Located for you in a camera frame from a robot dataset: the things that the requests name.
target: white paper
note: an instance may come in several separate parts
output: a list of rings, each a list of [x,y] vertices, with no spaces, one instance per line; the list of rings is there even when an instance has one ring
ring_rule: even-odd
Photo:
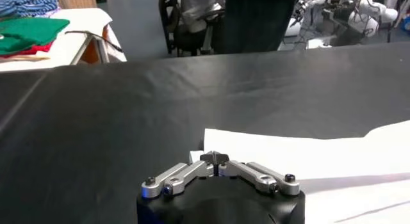
[[[306,224],[410,223],[410,121],[335,140],[206,129],[204,151],[212,150],[295,174]]]
[[[364,138],[318,140],[205,130],[204,150],[255,161],[300,179],[410,172],[410,121],[381,127]]]

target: white table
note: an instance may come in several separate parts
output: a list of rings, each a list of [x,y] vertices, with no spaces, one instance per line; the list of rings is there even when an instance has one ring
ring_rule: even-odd
[[[51,16],[52,19],[67,19],[70,24],[62,30],[54,41],[49,52],[38,52],[37,56],[46,56],[41,61],[9,61],[0,63],[0,72],[55,68],[64,65],[75,65],[83,55],[90,42],[95,42],[98,55],[103,63],[109,62],[108,52],[115,53],[120,61],[126,61],[123,53],[114,51],[106,42],[93,35],[67,33],[66,31],[89,31],[102,36],[104,27],[112,21],[111,17],[99,8],[61,10]],[[108,26],[110,41],[119,46],[112,29]]]

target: blue striped cloth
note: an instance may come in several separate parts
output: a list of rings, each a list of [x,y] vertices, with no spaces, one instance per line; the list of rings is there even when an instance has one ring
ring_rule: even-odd
[[[44,15],[58,8],[58,0],[0,0],[0,17]]]

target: black knob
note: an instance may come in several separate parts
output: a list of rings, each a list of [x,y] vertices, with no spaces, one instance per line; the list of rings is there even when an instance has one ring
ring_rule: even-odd
[[[296,177],[293,174],[286,174],[284,176],[284,181],[285,182],[295,182],[296,181]]]

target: desk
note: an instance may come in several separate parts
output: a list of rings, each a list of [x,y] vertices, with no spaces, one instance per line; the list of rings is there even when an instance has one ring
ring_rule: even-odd
[[[340,138],[408,120],[409,49],[47,70],[0,138],[0,222],[135,223],[141,181],[187,161],[206,127]]]
[[[92,35],[82,33],[67,33],[66,31],[89,31],[102,35],[103,29],[111,21],[111,17],[98,8],[89,9],[67,9],[60,10],[51,16],[52,19],[67,19],[70,24],[62,30],[54,41],[50,51],[45,56],[49,60],[42,61],[11,61],[0,63],[0,72],[35,70],[44,68],[54,68],[64,65],[75,65],[83,55],[85,49],[91,41],[95,41],[98,47],[99,56],[103,63],[109,62],[108,52],[113,50],[107,47],[102,40],[95,40]],[[112,29],[108,27],[113,43],[119,45]],[[119,60],[126,61],[124,54],[118,54]]]

